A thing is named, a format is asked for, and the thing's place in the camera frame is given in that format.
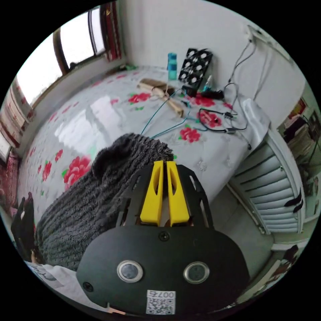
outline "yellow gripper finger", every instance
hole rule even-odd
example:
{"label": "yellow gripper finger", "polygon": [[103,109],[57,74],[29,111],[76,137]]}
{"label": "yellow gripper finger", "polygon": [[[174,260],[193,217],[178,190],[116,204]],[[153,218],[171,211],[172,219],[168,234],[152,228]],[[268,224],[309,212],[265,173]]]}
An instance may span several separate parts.
{"label": "yellow gripper finger", "polygon": [[168,198],[171,226],[187,223],[188,213],[185,196],[175,162],[167,162]]}
{"label": "yellow gripper finger", "polygon": [[164,162],[158,160],[154,162],[144,205],[140,213],[142,223],[156,224],[157,226],[160,224],[163,203],[163,180]]}

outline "red flower pattern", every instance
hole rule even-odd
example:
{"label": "red flower pattern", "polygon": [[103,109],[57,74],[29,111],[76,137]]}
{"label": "red flower pattern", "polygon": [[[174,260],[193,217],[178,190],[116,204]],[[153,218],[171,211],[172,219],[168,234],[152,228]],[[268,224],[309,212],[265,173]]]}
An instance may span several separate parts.
{"label": "red flower pattern", "polygon": [[141,94],[135,94],[132,95],[128,101],[132,104],[139,103],[140,101],[146,101],[150,98],[149,93],[141,93]]}
{"label": "red flower pattern", "polygon": [[196,129],[192,129],[190,127],[185,127],[180,131],[181,137],[183,140],[187,140],[190,143],[194,141],[199,141],[201,135],[197,132]]}
{"label": "red flower pattern", "polygon": [[33,111],[31,110],[30,112],[28,112],[27,118],[30,119],[32,116],[33,116]]}
{"label": "red flower pattern", "polygon": [[111,105],[114,105],[114,104],[118,103],[118,99],[112,99],[112,100],[110,101],[110,103],[111,103]]}
{"label": "red flower pattern", "polygon": [[66,107],[66,108],[63,110],[62,114],[66,113],[66,112],[69,110],[70,107],[71,107],[71,105],[69,105],[68,107]]}
{"label": "red flower pattern", "polygon": [[61,155],[63,154],[63,150],[61,149],[57,154],[56,154],[56,157],[55,157],[55,162],[57,163],[57,161],[60,159]]}
{"label": "red flower pattern", "polygon": [[206,110],[201,110],[200,113],[197,113],[197,118],[199,118],[202,123],[211,128],[222,126],[222,120],[217,117],[216,114],[210,113]]}
{"label": "red flower pattern", "polygon": [[36,150],[36,147],[34,147],[34,148],[31,150],[31,152],[30,152],[30,154],[29,154],[29,157],[32,156],[32,154],[34,153],[35,150]]}
{"label": "red flower pattern", "polygon": [[54,112],[51,117],[49,118],[49,122],[51,122],[57,115],[57,112]]}
{"label": "red flower pattern", "polygon": [[232,105],[229,103],[223,103],[223,106],[229,108],[230,110],[233,109]]}
{"label": "red flower pattern", "polygon": [[51,162],[46,163],[43,172],[42,172],[42,180],[45,182],[50,174],[51,171]]}
{"label": "red flower pattern", "polygon": [[96,81],[94,84],[91,85],[91,87],[96,87],[98,86],[99,84],[101,84],[103,81],[102,80],[98,80]]}
{"label": "red flower pattern", "polygon": [[215,105],[215,102],[212,99],[202,97],[200,93],[196,94],[196,97],[189,97],[187,99],[193,105],[204,106],[204,107],[211,107]]}
{"label": "red flower pattern", "polygon": [[90,162],[90,156],[82,156],[81,158],[77,156],[71,162],[66,174],[64,175],[65,190],[90,170]]}

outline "black fan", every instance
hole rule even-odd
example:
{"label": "black fan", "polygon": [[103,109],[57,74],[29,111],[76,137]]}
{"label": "black fan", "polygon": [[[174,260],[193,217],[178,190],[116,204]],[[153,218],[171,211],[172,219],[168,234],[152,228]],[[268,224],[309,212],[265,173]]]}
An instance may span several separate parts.
{"label": "black fan", "polygon": [[207,49],[189,48],[178,79],[198,90],[213,54]]}

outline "wall outlet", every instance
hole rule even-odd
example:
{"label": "wall outlet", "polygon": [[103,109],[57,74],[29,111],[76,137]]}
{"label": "wall outlet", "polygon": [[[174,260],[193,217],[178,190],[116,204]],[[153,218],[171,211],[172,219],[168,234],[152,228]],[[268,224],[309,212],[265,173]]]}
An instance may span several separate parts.
{"label": "wall outlet", "polygon": [[252,25],[245,25],[244,26],[244,32],[247,37],[247,39],[252,40],[258,39],[271,48],[273,48],[275,51],[277,51],[280,55],[282,55],[286,60],[291,61],[290,55],[283,49],[282,46],[278,42],[276,42],[269,34],[267,34],[264,30],[260,29],[257,26]]}

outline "radiator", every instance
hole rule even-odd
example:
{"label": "radiator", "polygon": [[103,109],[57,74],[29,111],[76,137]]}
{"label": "radiator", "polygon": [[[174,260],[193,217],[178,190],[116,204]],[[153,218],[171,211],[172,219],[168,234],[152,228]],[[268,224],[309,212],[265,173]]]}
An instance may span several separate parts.
{"label": "radiator", "polygon": [[231,182],[250,204],[266,234],[302,231],[302,181],[292,153],[278,132],[269,130]]}

